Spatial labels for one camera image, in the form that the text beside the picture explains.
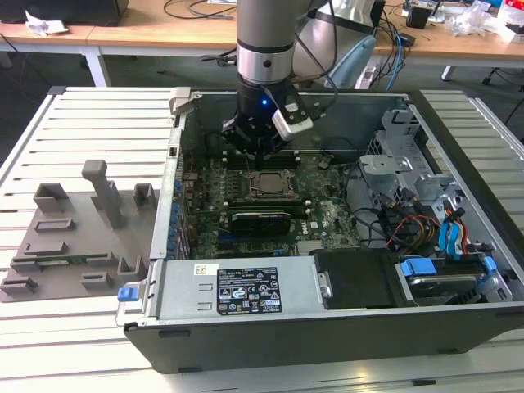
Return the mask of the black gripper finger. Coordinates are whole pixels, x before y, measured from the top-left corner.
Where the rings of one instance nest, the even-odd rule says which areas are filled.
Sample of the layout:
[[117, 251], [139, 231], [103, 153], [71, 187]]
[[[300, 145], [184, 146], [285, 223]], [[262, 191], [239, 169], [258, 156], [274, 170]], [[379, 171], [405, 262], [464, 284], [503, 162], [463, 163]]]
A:
[[260, 168], [263, 169], [271, 156], [280, 152], [288, 144], [281, 138], [261, 138], [260, 139]]
[[260, 139], [257, 129], [245, 117], [233, 117], [223, 122], [222, 137], [261, 169]]

